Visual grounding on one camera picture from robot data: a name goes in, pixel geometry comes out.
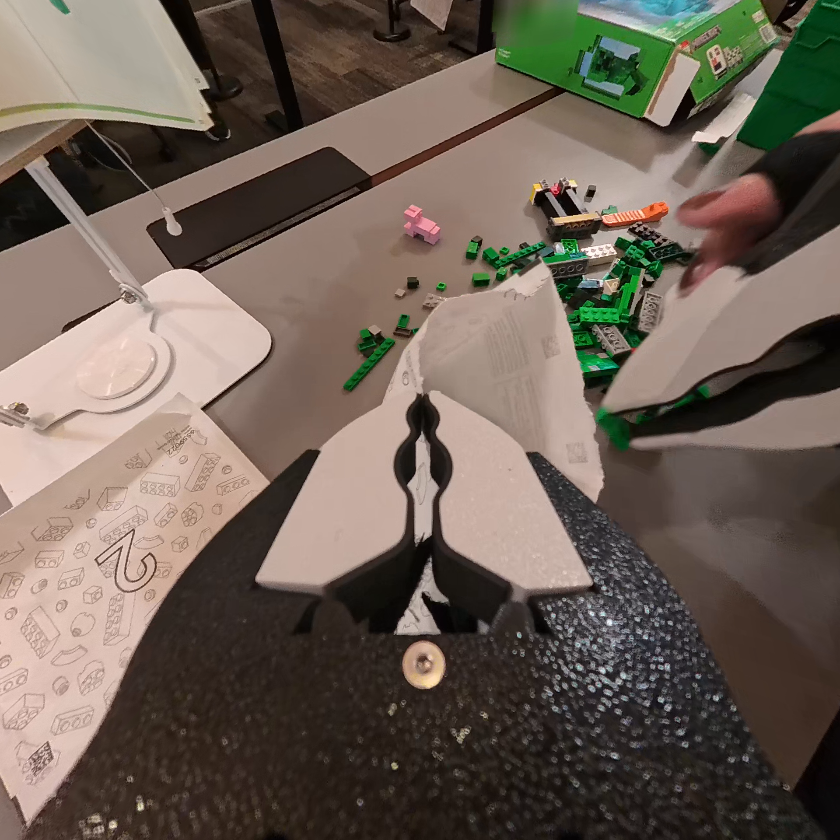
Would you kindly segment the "person's right hand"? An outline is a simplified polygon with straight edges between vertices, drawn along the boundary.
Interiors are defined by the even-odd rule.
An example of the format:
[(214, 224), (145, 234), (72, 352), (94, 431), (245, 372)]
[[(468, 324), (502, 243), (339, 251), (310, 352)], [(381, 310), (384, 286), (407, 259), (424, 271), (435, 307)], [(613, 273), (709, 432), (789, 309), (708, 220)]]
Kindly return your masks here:
[(772, 181), (764, 174), (752, 173), (720, 190), (685, 201), (677, 219), (688, 228), (704, 232), (695, 257), (679, 281), (679, 292), (686, 296), (774, 231), (782, 219), (782, 204)]

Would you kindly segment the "pink toy pig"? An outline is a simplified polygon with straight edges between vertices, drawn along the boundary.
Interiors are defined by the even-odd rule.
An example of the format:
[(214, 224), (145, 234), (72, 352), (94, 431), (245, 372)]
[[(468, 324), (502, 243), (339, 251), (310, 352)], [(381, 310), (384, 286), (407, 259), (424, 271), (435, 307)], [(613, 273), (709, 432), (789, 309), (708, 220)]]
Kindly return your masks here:
[(409, 238), (420, 238), (428, 245), (435, 245), (441, 235), (441, 227), (426, 218), (421, 207), (410, 205), (404, 211), (404, 233)]

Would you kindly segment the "open instruction booklet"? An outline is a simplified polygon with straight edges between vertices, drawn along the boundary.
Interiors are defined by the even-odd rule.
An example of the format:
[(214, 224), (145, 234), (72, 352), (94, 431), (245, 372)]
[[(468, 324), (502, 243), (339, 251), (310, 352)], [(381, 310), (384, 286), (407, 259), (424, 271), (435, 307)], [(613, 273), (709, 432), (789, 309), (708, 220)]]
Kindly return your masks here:
[(205, 88), (160, 2), (1, 2), (1, 131), (73, 119), (205, 131)]

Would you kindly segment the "green plastic bin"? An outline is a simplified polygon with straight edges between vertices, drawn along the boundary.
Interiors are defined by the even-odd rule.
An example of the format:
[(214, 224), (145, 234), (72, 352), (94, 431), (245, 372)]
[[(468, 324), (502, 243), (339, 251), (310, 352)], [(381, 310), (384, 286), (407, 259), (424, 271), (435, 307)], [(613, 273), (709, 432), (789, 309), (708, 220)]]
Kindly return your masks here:
[(820, 1), (801, 22), (738, 133), (769, 151), (839, 109), (839, 2)]

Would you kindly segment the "black brick plate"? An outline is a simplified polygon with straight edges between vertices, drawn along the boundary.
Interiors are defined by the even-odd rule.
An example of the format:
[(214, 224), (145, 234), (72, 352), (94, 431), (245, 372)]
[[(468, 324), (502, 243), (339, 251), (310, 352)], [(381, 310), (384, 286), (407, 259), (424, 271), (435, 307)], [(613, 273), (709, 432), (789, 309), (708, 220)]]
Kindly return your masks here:
[(679, 242), (641, 222), (632, 224), (627, 232), (632, 235), (637, 247), (650, 254), (650, 259), (669, 259), (684, 252)]

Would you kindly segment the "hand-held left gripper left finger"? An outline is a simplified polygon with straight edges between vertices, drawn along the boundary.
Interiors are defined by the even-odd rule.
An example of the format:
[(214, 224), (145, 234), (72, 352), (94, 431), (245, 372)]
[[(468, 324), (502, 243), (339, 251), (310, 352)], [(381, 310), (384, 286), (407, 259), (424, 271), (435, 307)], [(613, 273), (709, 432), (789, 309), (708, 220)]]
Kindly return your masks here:
[(258, 585), (341, 602), (355, 621), (410, 595), (422, 397), (398, 395), (321, 447), (256, 574)]

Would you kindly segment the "black tan cart assembly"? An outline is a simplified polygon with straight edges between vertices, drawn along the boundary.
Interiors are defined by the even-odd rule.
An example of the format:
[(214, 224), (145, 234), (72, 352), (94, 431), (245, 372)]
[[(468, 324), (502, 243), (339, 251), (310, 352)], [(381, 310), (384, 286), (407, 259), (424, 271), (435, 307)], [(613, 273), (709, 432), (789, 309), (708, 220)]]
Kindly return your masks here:
[(541, 181), (532, 186), (530, 203), (548, 219), (546, 232), (553, 243), (564, 238), (591, 237), (602, 227), (602, 216), (587, 210), (577, 186), (575, 181), (564, 177), (554, 184)]

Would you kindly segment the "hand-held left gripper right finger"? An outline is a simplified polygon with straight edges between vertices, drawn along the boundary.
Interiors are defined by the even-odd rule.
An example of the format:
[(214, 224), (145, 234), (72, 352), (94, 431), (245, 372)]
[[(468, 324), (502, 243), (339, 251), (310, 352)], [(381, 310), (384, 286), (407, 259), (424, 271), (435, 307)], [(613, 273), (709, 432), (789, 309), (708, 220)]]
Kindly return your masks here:
[(437, 483), (432, 557), (437, 588), (491, 623), (507, 602), (582, 592), (592, 578), (520, 444), (441, 392), (425, 396)]

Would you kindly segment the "small green brick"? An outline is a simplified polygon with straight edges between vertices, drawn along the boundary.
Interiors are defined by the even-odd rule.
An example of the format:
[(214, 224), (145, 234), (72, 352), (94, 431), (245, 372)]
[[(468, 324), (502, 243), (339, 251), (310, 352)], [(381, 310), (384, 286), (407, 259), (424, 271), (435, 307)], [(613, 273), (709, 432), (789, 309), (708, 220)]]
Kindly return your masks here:
[(705, 401), (710, 395), (710, 388), (706, 385), (701, 385), (676, 401), (661, 406), (633, 410), (627, 416), (621, 413), (610, 413), (603, 406), (600, 406), (596, 411), (595, 421), (607, 435), (609, 441), (616, 448), (624, 451), (629, 449), (630, 441), (635, 435), (634, 430), (639, 425), (670, 414), (683, 406)]

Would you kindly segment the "pile of green toy bricks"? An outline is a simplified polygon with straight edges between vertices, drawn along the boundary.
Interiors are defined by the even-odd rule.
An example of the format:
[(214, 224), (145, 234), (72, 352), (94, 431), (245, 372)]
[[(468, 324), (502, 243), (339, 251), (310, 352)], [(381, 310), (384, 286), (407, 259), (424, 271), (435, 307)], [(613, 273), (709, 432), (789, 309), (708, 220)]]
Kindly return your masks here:
[[(614, 245), (582, 247), (572, 238), (564, 238), (551, 245), (545, 244), (546, 247), (539, 255), (500, 269), (494, 266), (500, 253), (505, 255), (530, 244), (523, 243), (516, 250), (508, 247), (499, 250), (484, 248), (481, 258), (492, 272), (473, 273), (471, 287), (486, 289), (493, 281), (498, 291), (499, 284), (503, 286), (513, 277), (523, 275), (526, 269), (538, 265), (548, 268), (550, 282), (560, 304), (565, 307), (563, 311), (566, 312), (571, 341), (584, 383), (610, 384), (625, 359), (658, 322), (662, 296), (655, 293), (653, 286), (661, 276), (664, 265), (672, 261), (687, 265), (691, 254), (684, 249), (682, 254), (669, 259), (650, 259), (650, 254), (637, 247), (629, 233), (628, 236), (619, 236)], [(587, 270), (598, 266), (606, 266), (603, 277), (585, 274)], [(478, 316), (470, 320), (469, 324), (476, 329), (469, 335), (466, 325), (459, 326), (460, 322), (455, 324), (455, 337), (464, 341), (453, 347), (462, 350), (473, 339), (481, 339), (486, 345), (486, 360), (490, 363), (490, 372), (495, 380), (503, 384), (509, 384), (508, 381), (520, 384), (522, 376), (516, 378), (514, 374), (530, 370), (533, 367), (531, 362), (536, 363), (537, 360), (537, 356), (530, 353), (530, 345), (525, 340), (531, 333), (522, 333), (522, 319), (512, 310), (505, 310), (500, 316), (492, 318), (492, 312), (486, 314), (483, 320)], [(373, 342), (379, 343), (383, 339), (386, 337), (382, 331), (377, 332), (373, 327), (362, 329), (358, 348), (366, 356)]]

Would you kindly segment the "white book stand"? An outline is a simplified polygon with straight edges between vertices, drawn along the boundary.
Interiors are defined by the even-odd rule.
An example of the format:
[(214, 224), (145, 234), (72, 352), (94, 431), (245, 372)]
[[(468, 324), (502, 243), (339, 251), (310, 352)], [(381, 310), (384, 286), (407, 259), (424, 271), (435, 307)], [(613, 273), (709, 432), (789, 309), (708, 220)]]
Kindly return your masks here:
[(268, 355), (270, 333), (192, 269), (144, 285), (50, 170), (71, 122), (2, 132), (2, 180), (26, 169), (119, 287), (119, 300), (2, 369), (2, 490), (16, 506), (176, 394), (205, 406)]

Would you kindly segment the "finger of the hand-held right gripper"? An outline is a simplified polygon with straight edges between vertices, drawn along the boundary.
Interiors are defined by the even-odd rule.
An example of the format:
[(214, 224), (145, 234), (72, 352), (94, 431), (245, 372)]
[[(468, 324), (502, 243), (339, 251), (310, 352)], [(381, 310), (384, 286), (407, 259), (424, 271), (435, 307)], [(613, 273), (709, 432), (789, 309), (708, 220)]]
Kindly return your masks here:
[(672, 403), (837, 318), (838, 246), (835, 227), (760, 273), (724, 267), (685, 296), (670, 290), (657, 327), (616, 375), (602, 407), (619, 414)]
[(801, 450), (838, 442), (838, 379), (752, 377), (633, 427), (628, 445)]

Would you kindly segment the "green toy box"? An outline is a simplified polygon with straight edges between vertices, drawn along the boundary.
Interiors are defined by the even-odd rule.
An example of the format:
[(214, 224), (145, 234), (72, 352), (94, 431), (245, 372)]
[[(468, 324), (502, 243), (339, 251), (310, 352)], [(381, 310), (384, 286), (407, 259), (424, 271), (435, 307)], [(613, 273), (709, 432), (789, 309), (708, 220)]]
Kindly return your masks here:
[(663, 128), (779, 41), (760, 1), (506, 2), (495, 28), (498, 64)]

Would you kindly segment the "black stanchion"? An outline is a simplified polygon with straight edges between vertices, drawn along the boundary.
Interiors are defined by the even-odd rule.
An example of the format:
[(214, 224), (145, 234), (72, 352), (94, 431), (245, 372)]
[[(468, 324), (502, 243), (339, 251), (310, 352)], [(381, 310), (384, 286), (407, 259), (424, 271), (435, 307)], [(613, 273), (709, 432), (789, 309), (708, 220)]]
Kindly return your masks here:
[(386, 1), (385, 18), (386, 25), (373, 30), (373, 37), (381, 43), (399, 43), (411, 36), (411, 29), (404, 24), (402, 16), (402, 5), (408, 1)]

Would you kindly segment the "white printed paper bag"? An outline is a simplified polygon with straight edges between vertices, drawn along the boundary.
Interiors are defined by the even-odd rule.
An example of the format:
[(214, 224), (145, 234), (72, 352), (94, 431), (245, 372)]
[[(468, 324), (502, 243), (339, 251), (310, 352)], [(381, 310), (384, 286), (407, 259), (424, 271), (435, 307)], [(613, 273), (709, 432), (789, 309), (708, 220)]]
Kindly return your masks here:
[(174, 583), (268, 480), (183, 396), (1, 520), (2, 783), (31, 820)]

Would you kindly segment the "orange brick separator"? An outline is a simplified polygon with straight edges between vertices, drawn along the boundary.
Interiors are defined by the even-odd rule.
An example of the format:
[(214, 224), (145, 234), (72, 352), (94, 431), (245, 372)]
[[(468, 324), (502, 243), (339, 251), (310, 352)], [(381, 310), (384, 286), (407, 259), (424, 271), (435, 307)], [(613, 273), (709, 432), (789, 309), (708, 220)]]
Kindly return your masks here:
[(603, 213), (601, 219), (604, 228), (629, 228), (634, 224), (658, 222), (668, 214), (669, 205), (665, 202), (656, 202), (640, 209)]

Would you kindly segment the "torn white paper bag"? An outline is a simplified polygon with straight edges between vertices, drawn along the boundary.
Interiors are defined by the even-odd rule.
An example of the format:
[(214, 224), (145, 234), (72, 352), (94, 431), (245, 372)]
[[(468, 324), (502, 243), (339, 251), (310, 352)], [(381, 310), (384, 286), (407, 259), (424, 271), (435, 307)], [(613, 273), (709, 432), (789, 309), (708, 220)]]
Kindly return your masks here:
[(532, 465), (591, 501), (604, 474), (571, 327), (546, 266), (441, 302), (385, 391), (425, 394), (434, 430), (411, 484), (435, 584), (492, 622), (505, 602), (583, 592), (592, 578)]

